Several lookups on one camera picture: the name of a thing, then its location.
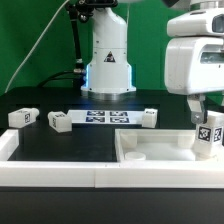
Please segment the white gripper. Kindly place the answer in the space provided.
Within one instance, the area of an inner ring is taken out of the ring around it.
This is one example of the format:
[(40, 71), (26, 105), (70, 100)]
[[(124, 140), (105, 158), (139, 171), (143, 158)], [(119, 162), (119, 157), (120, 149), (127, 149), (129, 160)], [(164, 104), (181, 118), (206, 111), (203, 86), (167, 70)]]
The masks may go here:
[(207, 122), (205, 95), (224, 90), (223, 40), (214, 37), (174, 38), (166, 49), (164, 81), (173, 94), (188, 95), (191, 122)]

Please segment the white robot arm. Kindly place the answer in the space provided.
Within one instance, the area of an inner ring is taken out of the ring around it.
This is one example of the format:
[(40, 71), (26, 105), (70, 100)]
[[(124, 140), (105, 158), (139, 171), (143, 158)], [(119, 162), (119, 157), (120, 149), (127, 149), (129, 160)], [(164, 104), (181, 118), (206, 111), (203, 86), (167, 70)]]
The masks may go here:
[[(136, 88), (127, 62), (127, 23), (112, 9), (137, 0), (78, 0), (81, 20), (93, 20), (93, 56), (83, 93), (117, 100)], [(191, 121), (202, 124), (209, 92), (224, 91), (224, 0), (162, 0), (183, 15), (167, 23), (164, 81), (172, 94), (185, 95)]]

